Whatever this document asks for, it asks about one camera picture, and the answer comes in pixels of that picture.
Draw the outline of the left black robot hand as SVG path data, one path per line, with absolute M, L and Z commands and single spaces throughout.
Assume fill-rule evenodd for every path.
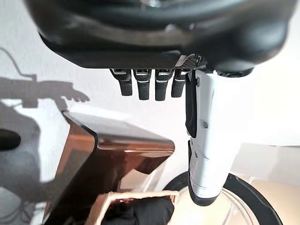
M 244 128 L 245 78 L 278 54 L 294 0 L 27 0 L 48 48 L 83 68 L 134 75 L 140 97 L 155 70 L 156 99 L 178 74 L 186 86 L 188 186 L 193 202 L 219 196 Z

